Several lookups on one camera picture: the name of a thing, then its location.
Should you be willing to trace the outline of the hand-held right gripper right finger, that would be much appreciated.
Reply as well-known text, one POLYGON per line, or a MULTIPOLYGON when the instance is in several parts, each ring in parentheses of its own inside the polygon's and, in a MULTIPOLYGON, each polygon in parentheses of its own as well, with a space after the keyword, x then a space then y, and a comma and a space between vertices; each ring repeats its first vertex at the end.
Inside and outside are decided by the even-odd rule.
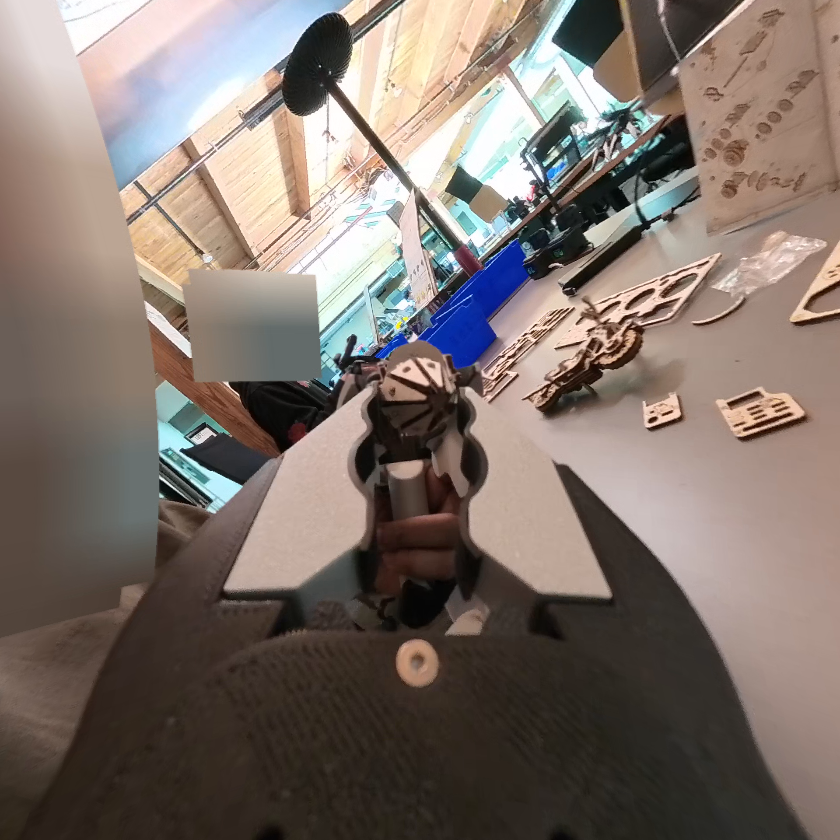
POLYGON ((609 602, 613 592, 559 467, 476 392, 458 399, 466 482, 456 581, 485 604, 609 602))

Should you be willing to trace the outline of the wooden cone-shaped model part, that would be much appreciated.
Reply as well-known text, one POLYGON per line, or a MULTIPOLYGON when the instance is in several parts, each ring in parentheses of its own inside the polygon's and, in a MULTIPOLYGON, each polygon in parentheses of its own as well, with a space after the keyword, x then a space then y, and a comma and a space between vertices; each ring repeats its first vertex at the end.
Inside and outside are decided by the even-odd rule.
POLYGON ((422 341, 397 348, 381 366, 369 408, 380 462, 430 459, 449 431, 458 399, 450 354, 422 341))

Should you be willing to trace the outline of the person's left hand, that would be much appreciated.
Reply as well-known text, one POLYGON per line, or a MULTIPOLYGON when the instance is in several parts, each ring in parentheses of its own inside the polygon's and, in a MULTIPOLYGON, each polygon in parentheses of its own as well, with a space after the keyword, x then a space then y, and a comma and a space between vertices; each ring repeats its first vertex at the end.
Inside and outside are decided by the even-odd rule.
POLYGON ((386 487, 375 494, 376 548, 379 565, 375 590, 396 596, 403 579, 449 581, 455 577, 459 545, 460 498, 447 476, 425 469, 429 513, 395 520, 386 487))

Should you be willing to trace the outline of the upright pale wooden board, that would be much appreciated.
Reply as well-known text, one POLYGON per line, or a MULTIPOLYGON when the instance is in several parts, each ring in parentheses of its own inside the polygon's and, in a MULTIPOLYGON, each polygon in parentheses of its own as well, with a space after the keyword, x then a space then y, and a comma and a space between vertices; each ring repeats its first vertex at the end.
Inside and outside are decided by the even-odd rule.
POLYGON ((407 278, 415 307, 421 310, 438 294, 438 286, 421 239, 415 191, 411 191, 408 196, 400 216, 399 227, 407 278))

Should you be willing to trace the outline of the small wooden cutout piece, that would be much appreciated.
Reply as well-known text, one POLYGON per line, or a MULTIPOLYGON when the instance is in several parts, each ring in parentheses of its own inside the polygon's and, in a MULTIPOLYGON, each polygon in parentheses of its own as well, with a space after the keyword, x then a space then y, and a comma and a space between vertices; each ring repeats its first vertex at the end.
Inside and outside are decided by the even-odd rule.
POLYGON ((675 424, 683 417, 679 395, 675 392, 656 402, 643 401, 643 421, 649 431, 675 424))

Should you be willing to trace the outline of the black device with green display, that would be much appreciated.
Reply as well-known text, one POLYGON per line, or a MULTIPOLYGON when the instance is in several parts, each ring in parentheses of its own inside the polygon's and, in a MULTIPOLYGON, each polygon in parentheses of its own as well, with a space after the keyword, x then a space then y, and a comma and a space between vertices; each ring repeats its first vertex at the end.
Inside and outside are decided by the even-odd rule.
POLYGON ((532 238, 534 247, 523 261, 523 268, 531 279, 541 279, 557 266, 567 266, 590 253, 594 246, 581 226, 556 231, 549 236, 545 229, 532 238))

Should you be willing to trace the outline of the black flat bar device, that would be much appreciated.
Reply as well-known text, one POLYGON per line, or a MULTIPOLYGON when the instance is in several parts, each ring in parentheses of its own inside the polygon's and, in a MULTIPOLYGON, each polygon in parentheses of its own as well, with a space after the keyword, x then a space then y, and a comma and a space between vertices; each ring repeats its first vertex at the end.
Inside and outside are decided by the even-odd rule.
POLYGON ((563 295, 574 298, 588 282, 634 247, 645 230, 645 225, 638 221, 621 223, 602 243, 569 267, 559 280, 563 295))

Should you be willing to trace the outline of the black 3D printer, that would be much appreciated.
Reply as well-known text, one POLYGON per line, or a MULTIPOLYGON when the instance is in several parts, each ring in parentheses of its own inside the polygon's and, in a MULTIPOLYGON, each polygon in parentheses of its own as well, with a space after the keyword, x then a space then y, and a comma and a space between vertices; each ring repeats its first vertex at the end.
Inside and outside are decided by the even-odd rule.
POLYGON ((521 161, 557 213, 561 208, 553 195, 549 173, 560 163, 570 170, 581 162, 574 126, 583 120, 583 113, 568 101, 521 148, 521 161))

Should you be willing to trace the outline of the rectangular wooden cutout piece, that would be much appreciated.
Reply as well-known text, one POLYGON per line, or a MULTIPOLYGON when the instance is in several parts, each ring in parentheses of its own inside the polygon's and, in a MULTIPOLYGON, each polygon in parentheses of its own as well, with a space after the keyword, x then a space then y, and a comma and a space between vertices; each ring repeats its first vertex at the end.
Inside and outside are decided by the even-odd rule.
POLYGON ((716 406, 734 437, 743 441, 806 419, 805 410, 790 394, 768 392, 761 386, 717 399, 716 406))

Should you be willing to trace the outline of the person's brown sweater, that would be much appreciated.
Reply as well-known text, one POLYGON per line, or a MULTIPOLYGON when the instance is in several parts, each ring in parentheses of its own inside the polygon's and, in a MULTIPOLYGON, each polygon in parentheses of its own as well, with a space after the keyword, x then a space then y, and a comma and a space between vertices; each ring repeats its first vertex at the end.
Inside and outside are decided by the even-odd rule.
POLYGON ((162 501, 155 577, 129 611, 2 638, 2 838, 194 838, 219 767, 189 770, 198 747, 182 692, 233 649, 219 600, 248 524, 162 501))

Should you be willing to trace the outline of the clear plastic bag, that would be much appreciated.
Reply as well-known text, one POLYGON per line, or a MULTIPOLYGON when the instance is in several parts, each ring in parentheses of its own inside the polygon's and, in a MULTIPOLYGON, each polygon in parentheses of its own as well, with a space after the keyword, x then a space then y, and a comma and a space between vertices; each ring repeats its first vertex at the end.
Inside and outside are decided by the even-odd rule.
POLYGON ((758 252, 741 258, 736 268, 711 288, 732 298, 746 298, 779 282, 825 247, 826 241, 819 238, 775 232, 763 241, 758 252))

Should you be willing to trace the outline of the black round lamp on pole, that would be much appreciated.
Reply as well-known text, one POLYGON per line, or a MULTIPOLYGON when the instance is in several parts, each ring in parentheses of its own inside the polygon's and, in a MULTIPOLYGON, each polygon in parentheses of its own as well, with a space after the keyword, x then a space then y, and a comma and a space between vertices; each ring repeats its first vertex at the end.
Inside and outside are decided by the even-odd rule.
POLYGON ((340 110, 367 140, 371 150, 405 189, 409 193, 416 192, 418 209, 455 255, 457 248, 464 242, 418 190, 411 176, 341 90, 340 83, 350 67, 352 52, 352 30, 344 16, 329 13, 315 20, 300 36, 283 73, 281 94, 287 110, 302 118, 320 110, 329 98, 335 100, 340 110))

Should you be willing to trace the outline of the black monitor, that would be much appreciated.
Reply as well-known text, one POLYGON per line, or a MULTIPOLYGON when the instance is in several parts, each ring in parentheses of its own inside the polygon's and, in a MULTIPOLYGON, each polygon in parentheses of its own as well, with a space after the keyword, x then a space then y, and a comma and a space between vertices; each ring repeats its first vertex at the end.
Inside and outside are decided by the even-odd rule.
POLYGON ((594 68, 622 33, 623 17, 618 1, 573 1, 551 40, 564 53, 594 68))

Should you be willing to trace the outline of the upright wooden parts sheet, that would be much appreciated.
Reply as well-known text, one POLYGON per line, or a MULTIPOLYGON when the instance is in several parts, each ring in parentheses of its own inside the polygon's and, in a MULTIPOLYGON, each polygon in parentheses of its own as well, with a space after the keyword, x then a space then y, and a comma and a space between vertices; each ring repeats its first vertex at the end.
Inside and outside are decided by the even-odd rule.
POLYGON ((709 235, 838 188, 838 2, 743 2, 679 65, 709 235))

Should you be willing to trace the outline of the triangular wooden frame sheet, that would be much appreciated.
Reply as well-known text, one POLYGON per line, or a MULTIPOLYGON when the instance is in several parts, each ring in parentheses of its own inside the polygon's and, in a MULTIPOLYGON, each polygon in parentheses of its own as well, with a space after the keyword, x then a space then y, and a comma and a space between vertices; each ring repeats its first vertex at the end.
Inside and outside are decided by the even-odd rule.
POLYGON ((826 261, 793 310, 790 316, 790 322, 797 326, 804 326, 814 322, 838 319, 839 308, 820 311, 815 309, 816 302, 819 298, 838 287, 839 243, 836 243, 831 254, 826 258, 826 261))

